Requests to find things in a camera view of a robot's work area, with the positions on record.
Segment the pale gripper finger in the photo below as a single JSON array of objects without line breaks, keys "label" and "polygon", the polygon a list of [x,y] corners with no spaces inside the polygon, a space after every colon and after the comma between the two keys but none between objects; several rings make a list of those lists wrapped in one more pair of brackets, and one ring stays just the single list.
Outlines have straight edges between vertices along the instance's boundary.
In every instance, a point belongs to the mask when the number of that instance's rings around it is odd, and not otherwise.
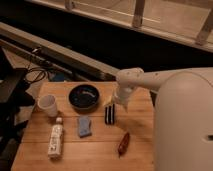
[{"label": "pale gripper finger", "polygon": [[107,107],[107,106],[112,105],[113,103],[114,103],[113,98],[112,98],[112,97],[108,97],[108,98],[104,101],[103,105],[104,105],[105,107]]}]

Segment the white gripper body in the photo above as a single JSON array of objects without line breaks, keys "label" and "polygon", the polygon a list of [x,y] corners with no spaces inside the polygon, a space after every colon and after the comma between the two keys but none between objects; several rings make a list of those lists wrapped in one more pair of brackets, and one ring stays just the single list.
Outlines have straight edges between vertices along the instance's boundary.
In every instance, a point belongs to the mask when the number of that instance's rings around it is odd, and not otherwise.
[{"label": "white gripper body", "polygon": [[113,92],[113,102],[122,105],[124,108],[128,106],[128,101],[131,95],[131,90],[129,88],[117,87]]}]

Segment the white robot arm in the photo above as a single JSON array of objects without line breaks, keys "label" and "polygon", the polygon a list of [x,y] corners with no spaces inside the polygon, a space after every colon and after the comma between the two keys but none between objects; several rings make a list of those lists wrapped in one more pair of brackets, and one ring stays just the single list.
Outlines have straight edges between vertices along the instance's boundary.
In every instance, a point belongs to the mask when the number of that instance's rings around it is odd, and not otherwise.
[{"label": "white robot arm", "polygon": [[128,106],[139,87],[157,95],[154,171],[213,171],[213,67],[145,72],[122,69],[106,100]]}]

